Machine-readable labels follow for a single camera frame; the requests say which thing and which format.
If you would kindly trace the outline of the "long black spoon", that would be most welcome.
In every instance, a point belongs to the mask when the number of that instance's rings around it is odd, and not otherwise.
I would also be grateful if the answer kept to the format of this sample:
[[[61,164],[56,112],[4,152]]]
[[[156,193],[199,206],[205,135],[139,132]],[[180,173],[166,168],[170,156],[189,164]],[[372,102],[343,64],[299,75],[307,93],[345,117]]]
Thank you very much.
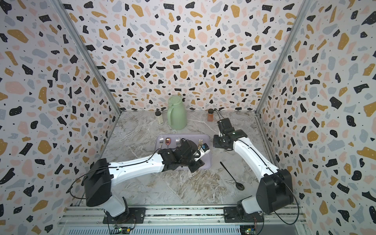
[[[235,185],[236,185],[236,188],[237,188],[239,191],[243,191],[243,190],[245,190],[245,186],[244,186],[242,183],[236,181],[236,179],[232,176],[232,174],[229,172],[229,170],[227,169],[227,167],[226,167],[222,162],[220,162],[220,164],[221,164],[222,167],[228,172],[228,174],[231,176],[231,178],[234,180]]]

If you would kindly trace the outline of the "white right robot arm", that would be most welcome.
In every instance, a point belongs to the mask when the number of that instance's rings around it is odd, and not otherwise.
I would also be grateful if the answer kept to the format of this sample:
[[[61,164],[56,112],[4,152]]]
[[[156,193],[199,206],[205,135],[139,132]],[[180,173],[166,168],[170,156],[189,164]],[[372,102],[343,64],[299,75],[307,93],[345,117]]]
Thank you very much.
[[[239,215],[264,212],[270,214],[294,202],[292,176],[267,160],[253,145],[243,130],[235,130],[228,118],[217,122],[219,134],[213,137],[213,146],[233,150],[248,164],[259,182],[255,196],[238,202]]]

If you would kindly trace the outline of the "green handle silver fork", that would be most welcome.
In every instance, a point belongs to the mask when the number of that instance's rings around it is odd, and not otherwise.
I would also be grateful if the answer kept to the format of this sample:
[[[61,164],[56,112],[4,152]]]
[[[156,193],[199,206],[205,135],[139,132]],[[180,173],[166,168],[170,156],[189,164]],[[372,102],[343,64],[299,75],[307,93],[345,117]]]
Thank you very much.
[[[176,146],[179,147],[181,144],[180,144],[180,138],[179,137],[176,137],[175,139],[175,142],[176,142]]]

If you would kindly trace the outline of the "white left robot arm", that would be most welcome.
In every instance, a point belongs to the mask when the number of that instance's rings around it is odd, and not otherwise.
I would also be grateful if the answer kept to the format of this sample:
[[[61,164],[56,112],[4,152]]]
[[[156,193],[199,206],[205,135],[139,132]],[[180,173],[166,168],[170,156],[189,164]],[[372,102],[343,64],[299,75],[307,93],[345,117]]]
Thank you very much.
[[[126,162],[107,162],[100,159],[84,176],[85,200],[88,207],[100,207],[108,216],[119,217],[129,214],[124,197],[115,195],[116,185],[146,174],[160,173],[187,167],[197,171],[205,163],[201,158],[210,152],[207,144],[197,146],[193,141],[183,139],[176,148],[158,149],[152,155]]]

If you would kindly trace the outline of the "grey marbled handle fork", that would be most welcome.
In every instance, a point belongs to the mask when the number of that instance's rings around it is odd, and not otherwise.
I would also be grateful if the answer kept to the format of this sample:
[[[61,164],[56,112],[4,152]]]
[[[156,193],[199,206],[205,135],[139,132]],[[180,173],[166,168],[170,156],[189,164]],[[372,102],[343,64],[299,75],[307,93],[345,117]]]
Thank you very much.
[[[164,137],[160,137],[159,144],[160,144],[160,148],[162,148],[162,146],[164,144]]]

